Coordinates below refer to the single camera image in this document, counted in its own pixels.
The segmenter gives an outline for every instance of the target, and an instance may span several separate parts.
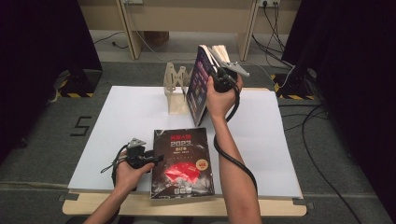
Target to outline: book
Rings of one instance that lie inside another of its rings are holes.
[[[163,161],[152,169],[151,199],[215,194],[206,128],[155,130],[153,151]]]
[[[186,101],[191,112],[192,120],[195,127],[199,127],[206,113],[206,83],[213,73],[218,72],[221,67],[220,62],[229,62],[227,49],[223,45],[198,46],[197,57],[191,72],[190,85],[186,94]]]

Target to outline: power outlet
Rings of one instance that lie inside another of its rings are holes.
[[[275,4],[279,7],[280,0],[260,0],[259,7],[262,7],[262,3],[266,1],[267,2],[267,7],[275,7]]]

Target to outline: hand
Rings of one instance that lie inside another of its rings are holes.
[[[126,191],[128,193],[131,192],[132,189],[136,188],[142,175],[150,171],[153,167],[154,163],[149,163],[140,169],[134,169],[128,162],[120,162],[117,168],[116,186],[114,189]]]
[[[243,80],[241,76],[238,75],[238,80],[236,82],[239,90],[242,90]],[[212,119],[222,118],[225,119],[227,112],[235,103],[235,92],[233,89],[226,92],[216,92],[214,88],[213,77],[209,77],[207,83],[207,102],[206,107],[210,112]]]

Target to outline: person's left hand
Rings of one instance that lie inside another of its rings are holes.
[[[114,189],[131,192],[136,188],[142,175],[150,171],[153,167],[154,163],[149,163],[140,169],[134,169],[127,161],[120,162],[117,168],[116,186]]]

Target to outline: forearm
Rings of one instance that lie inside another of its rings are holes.
[[[227,122],[212,118],[220,148],[234,159],[243,162]],[[262,223],[256,189],[240,167],[219,155],[221,189],[231,223]]]
[[[84,223],[98,224],[109,221],[128,197],[128,194],[129,192],[126,190],[114,189]]]

